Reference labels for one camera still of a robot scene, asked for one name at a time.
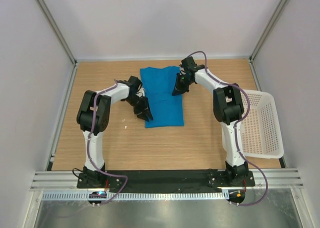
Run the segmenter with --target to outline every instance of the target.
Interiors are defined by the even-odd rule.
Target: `white backdrop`
[[[276,102],[285,160],[297,167],[319,218],[320,0],[290,0],[255,60]]]
[[[0,227],[22,227],[72,64],[35,0],[0,0]]]
[[[77,59],[249,56],[279,0],[45,0]]]

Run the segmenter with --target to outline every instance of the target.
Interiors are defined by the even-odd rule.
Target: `wooden surface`
[[[82,169],[85,140],[76,116],[84,92],[98,91],[114,79],[140,77],[140,68],[176,66],[178,60],[82,62],[72,88],[52,170]],[[209,60],[212,73],[226,82],[256,90],[246,59]],[[221,125],[213,115],[213,98],[200,85],[192,84],[183,95],[184,126],[145,128],[127,102],[112,105],[103,138],[103,157],[108,170],[223,169]],[[279,168],[277,159],[250,158],[261,168]]]

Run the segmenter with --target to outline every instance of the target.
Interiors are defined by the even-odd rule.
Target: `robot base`
[[[108,177],[98,171],[93,171],[83,167],[83,172],[79,174],[76,187],[79,189],[104,188]]]
[[[225,170],[198,169],[198,170],[109,170],[114,175],[128,176],[128,182],[122,193],[145,194],[171,194],[171,193],[212,193],[220,192],[223,187],[242,189],[243,180],[247,187],[254,187],[255,179],[252,171],[248,172],[238,184],[231,184]],[[115,177],[103,177],[108,179],[110,192],[117,192],[124,179]],[[97,188],[90,183],[78,181],[78,188]]]

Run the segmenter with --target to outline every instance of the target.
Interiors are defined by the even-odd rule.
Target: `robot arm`
[[[92,161],[100,170],[104,171],[103,135],[109,123],[111,105],[118,101],[127,101],[133,106],[133,112],[138,118],[149,121],[149,119],[153,120],[153,117],[150,112],[148,98],[145,97],[145,91],[142,88],[142,82],[137,77],[131,76],[128,81],[118,80],[116,86],[112,86],[105,90],[96,92],[87,90],[84,93],[76,118],[84,135],[85,147],[87,147],[89,133],[91,132],[94,98],[96,94],[100,95],[97,97],[96,102],[97,110],[95,126],[90,138],[89,152]],[[99,175],[95,167],[93,167],[89,161],[87,152],[83,171],[89,177]]]
[[[243,181],[248,175],[247,162],[239,155],[235,139],[235,122],[241,119],[244,107],[240,91],[205,70],[204,65],[197,65],[192,56],[181,61],[180,73],[176,75],[173,96],[189,92],[192,83],[204,86],[213,94],[213,113],[222,127],[222,144],[226,150],[226,175],[232,184]],[[240,152],[243,147],[240,133],[240,122],[237,125],[237,139]]]

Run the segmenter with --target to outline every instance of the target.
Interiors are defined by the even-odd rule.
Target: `blue cloth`
[[[140,69],[140,77],[149,100],[153,120],[145,122],[145,128],[183,126],[182,95],[172,96],[178,66],[163,69],[147,67]]]

